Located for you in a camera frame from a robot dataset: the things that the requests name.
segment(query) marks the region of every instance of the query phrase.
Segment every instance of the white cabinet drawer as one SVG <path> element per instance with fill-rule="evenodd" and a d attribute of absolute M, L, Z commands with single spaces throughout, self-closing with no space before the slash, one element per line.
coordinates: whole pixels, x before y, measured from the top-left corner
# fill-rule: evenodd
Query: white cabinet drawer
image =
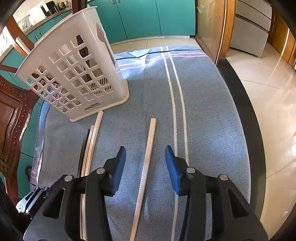
<path fill-rule="evenodd" d="M 269 31 L 271 20 L 256 9 L 241 2 L 240 0 L 237 0 L 235 13 L 255 22 L 256 24 Z"/>
<path fill-rule="evenodd" d="M 256 25 L 235 17 L 230 47 L 261 56 L 268 33 Z"/>
<path fill-rule="evenodd" d="M 271 6 L 264 0 L 241 0 L 271 19 Z"/>

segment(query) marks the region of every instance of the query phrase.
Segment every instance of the white tiled floor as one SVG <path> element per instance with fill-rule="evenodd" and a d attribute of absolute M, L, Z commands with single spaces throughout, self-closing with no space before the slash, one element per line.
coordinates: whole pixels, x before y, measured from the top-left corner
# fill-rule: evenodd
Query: white tiled floor
<path fill-rule="evenodd" d="M 296 202 L 296 72 L 269 43 L 260 58 L 230 49 L 227 59 L 248 93 L 262 134 L 267 179 L 261 222 L 271 238 Z"/>
<path fill-rule="evenodd" d="M 178 46 L 192 45 L 199 47 L 198 43 L 193 38 L 155 38 L 145 40 L 135 40 L 126 43 L 112 45 L 113 53 L 121 53 L 124 51 L 132 51 L 139 49 L 147 49 L 159 46 Z"/>

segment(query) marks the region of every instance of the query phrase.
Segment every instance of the metal screw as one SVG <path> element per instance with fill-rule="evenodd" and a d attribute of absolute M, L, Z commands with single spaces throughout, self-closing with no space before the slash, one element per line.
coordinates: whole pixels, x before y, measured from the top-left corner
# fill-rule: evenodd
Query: metal screw
<path fill-rule="evenodd" d="M 65 181 L 66 182 L 69 182 L 69 181 L 71 181 L 73 179 L 73 177 L 71 176 L 71 175 L 67 175 L 67 176 L 65 176 Z"/>
<path fill-rule="evenodd" d="M 96 170 L 97 174 L 103 174 L 105 172 L 105 169 L 104 168 L 98 168 Z"/>
<path fill-rule="evenodd" d="M 227 180 L 228 180 L 228 177 L 227 177 L 225 174 L 221 174 L 221 175 L 220 175 L 220 179 L 221 179 L 222 181 L 227 181 Z"/>
<path fill-rule="evenodd" d="M 193 167 L 188 167 L 188 168 L 186 169 L 186 171 L 187 171 L 188 173 L 195 173 L 195 169 L 194 169 Z"/>

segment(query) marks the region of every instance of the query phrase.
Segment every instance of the blue fabric cloth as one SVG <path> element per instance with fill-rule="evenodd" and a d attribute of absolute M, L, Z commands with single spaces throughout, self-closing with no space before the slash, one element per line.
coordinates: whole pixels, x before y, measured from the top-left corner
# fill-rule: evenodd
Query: blue fabric cloth
<path fill-rule="evenodd" d="M 102 167 L 108 158 L 116 156 L 121 145 L 126 148 L 119 190 L 114 197 L 106 198 L 114 241 L 130 238 L 151 118 L 157 119 L 157 125 L 137 241 L 171 240 L 175 192 L 164 158 L 167 145 L 177 150 L 176 156 L 188 159 L 189 166 L 205 175 L 227 174 L 244 197 L 250 198 L 247 146 L 224 80 L 201 49 L 193 46 L 168 49 L 171 51 L 167 53 L 151 53 L 161 51 L 157 47 L 115 55 L 116 59 L 127 58 L 117 62 L 128 80 L 130 98 L 125 104 L 104 111 L 91 165 L 91 171 Z M 63 174 L 76 175 L 85 130 L 95 119 L 93 115 L 72 123 L 55 108 L 49 108 L 40 187 L 52 185 Z M 206 238 L 210 238 L 209 197 L 207 201 Z M 175 240 L 180 235 L 185 205 L 186 197 L 179 197 Z"/>

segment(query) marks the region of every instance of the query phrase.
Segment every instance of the cabinet door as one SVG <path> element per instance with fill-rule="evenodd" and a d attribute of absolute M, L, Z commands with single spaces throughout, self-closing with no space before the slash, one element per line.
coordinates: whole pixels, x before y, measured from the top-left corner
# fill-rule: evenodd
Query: cabinet door
<path fill-rule="evenodd" d="M 24 57 L 21 56 L 19 52 L 17 52 L 15 49 L 13 49 L 3 60 L 3 64 L 18 68 L 21 63 L 24 61 Z M 23 89 L 28 90 L 29 87 L 26 86 L 18 77 L 16 77 L 13 73 L 9 73 L 11 77 L 16 81 L 16 83 Z"/>
<path fill-rule="evenodd" d="M 156 2 L 162 35 L 195 35 L 194 0 Z"/>
<path fill-rule="evenodd" d="M 27 156 L 23 153 L 20 154 L 20 162 L 17 167 L 17 184 L 19 198 L 23 198 L 30 192 L 30 181 L 25 174 L 26 166 L 33 164 L 33 157 Z"/>
<path fill-rule="evenodd" d="M 57 16 L 45 24 L 43 24 L 41 27 L 35 30 L 37 33 L 38 37 L 41 38 L 44 34 L 46 34 L 53 26 L 55 26 L 57 23 L 59 23 L 62 20 L 62 16 Z"/>
<path fill-rule="evenodd" d="M 35 153 L 35 145 L 37 139 L 37 125 L 38 125 L 38 117 L 40 113 L 41 105 L 38 103 L 35 104 L 32 114 L 28 123 L 28 126 L 25 130 L 25 133 L 22 137 L 21 144 L 21 153 L 24 153 L 30 157 L 34 157 Z"/>
<path fill-rule="evenodd" d="M 68 11 L 68 12 L 66 12 L 66 13 L 63 13 L 63 14 L 62 14 L 62 18 L 67 17 L 67 16 L 70 15 L 71 13 L 72 13 L 72 10 L 70 10 L 70 11 Z"/>
<path fill-rule="evenodd" d="M 160 36 L 156 0 L 117 0 L 128 39 Z"/>
<path fill-rule="evenodd" d="M 0 70 L 0 75 L 2 75 L 2 77 L 4 77 L 7 81 L 9 81 L 10 83 L 16 85 L 17 87 L 20 87 L 16 81 L 14 80 L 13 77 L 11 77 L 11 75 L 7 72 L 7 71 L 3 71 Z"/>
<path fill-rule="evenodd" d="M 109 43 L 127 40 L 115 0 L 93 0 L 88 3 L 96 8 Z"/>
<path fill-rule="evenodd" d="M 36 33 L 36 31 L 33 31 L 32 33 L 30 33 L 29 35 L 28 35 L 28 38 L 29 38 L 29 40 L 31 40 L 34 44 L 35 43 L 37 43 L 37 39 L 36 39 L 36 37 L 37 37 L 37 33 Z"/>

